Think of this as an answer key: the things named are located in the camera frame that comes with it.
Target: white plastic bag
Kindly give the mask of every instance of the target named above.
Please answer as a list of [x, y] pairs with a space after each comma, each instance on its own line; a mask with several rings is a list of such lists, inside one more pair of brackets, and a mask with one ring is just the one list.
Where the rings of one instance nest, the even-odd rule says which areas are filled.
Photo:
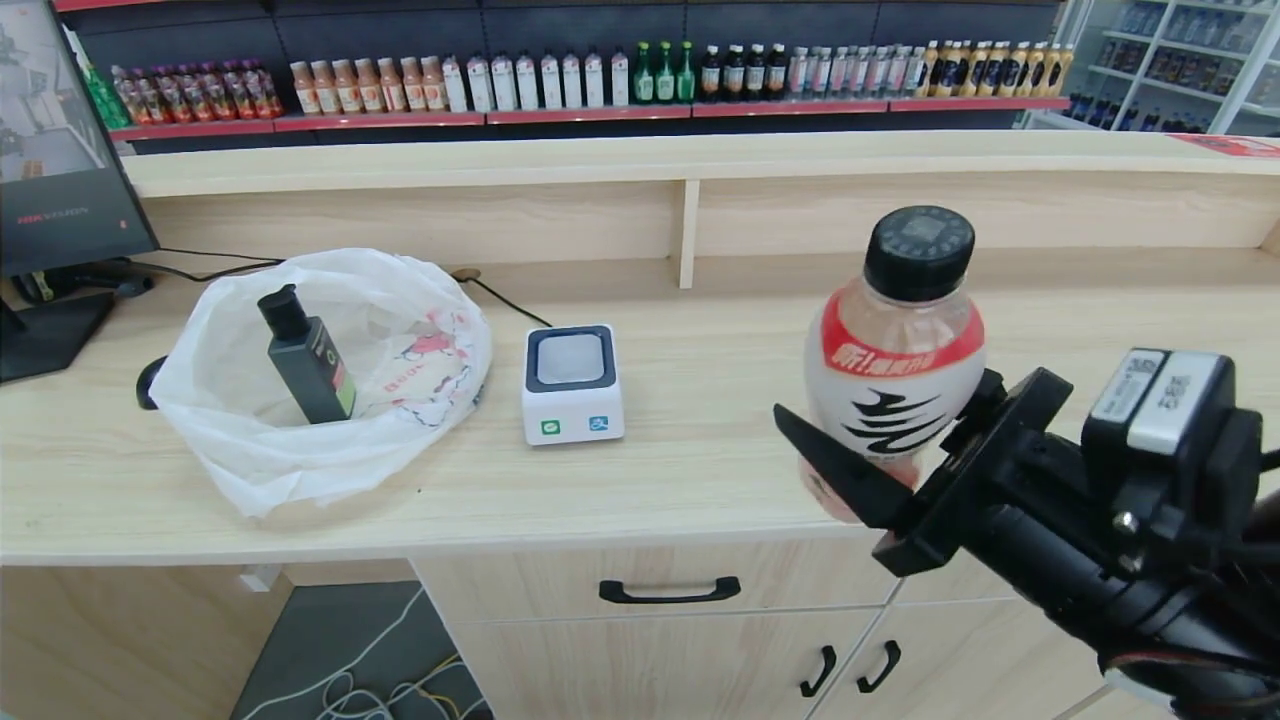
[[[297, 286], [356, 383], [351, 420], [307, 424], [268, 357], [257, 300]], [[376, 250], [302, 255], [210, 284], [151, 398], [248, 516], [328, 505], [403, 469], [479, 401], [493, 345], [480, 309], [430, 263]]]

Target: monitor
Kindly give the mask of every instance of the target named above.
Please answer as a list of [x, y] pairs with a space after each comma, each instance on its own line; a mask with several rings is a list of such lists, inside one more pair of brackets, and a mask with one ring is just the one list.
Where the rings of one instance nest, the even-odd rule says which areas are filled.
[[[159, 247], [46, 0], [0, 0], [0, 277]], [[0, 302], [0, 383], [61, 370], [111, 293]]]

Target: computer screen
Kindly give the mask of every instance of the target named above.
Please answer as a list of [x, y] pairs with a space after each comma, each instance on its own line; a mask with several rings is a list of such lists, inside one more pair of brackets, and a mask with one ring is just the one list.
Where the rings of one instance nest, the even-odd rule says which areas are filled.
[[44, 0], [0, 0], [0, 275], [157, 247]]

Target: black bottle cap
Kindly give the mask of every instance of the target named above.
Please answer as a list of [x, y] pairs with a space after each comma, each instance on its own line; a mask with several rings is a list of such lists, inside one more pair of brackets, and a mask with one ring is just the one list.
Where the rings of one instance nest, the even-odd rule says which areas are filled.
[[296, 340], [311, 332], [307, 313], [298, 302], [297, 290], [297, 286], [289, 283], [257, 301], [257, 309], [266, 318], [266, 325], [271, 328], [275, 340]]
[[938, 300], [964, 282], [973, 241], [973, 225], [959, 213], [936, 205], [899, 208], [876, 223], [863, 277], [892, 300]]

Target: robotic arm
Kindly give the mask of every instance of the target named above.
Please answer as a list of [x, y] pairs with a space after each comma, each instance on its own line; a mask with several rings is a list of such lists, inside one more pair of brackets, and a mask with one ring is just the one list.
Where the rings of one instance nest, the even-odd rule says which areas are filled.
[[905, 578], [964, 547], [1183, 720], [1280, 720], [1280, 492], [1254, 505], [1262, 418], [1235, 365], [1135, 348], [1073, 443], [1046, 432], [1071, 384], [987, 370], [916, 492], [776, 405], [832, 495], [890, 530], [873, 556]]

